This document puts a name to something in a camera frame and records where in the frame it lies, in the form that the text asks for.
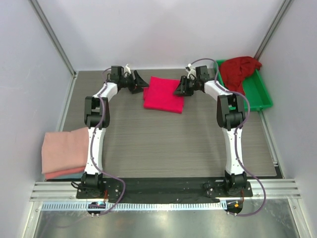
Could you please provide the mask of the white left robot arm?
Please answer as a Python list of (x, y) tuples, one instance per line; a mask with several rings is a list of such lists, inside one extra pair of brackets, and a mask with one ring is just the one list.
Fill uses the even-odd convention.
[(109, 102), (122, 88), (132, 94), (141, 93), (148, 87), (129, 65), (111, 66), (103, 71), (101, 89), (93, 96), (87, 96), (84, 103), (84, 123), (88, 128), (88, 158), (81, 181), (75, 185), (78, 199), (101, 198), (106, 194), (102, 155), (106, 129), (110, 124)]

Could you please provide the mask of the hot pink t shirt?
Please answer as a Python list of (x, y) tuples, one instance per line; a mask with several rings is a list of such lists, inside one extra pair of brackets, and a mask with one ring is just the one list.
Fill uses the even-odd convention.
[(143, 107), (182, 114), (184, 97), (174, 95), (180, 80), (151, 76), (149, 86), (143, 92)]

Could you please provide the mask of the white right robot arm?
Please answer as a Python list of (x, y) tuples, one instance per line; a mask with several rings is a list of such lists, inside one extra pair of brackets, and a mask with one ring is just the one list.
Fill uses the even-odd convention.
[(182, 76), (174, 91), (175, 96), (192, 96), (202, 91), (216, 100), (216, 121), (225, 139), (226, 166), (220, 191), (229, 196), (243, 196), (247, 189), (247, 173), (242, 160), (242, 128), (246, 119), (244, 99), (211, 78), (207, 66), (186, 67), (187, 75)]

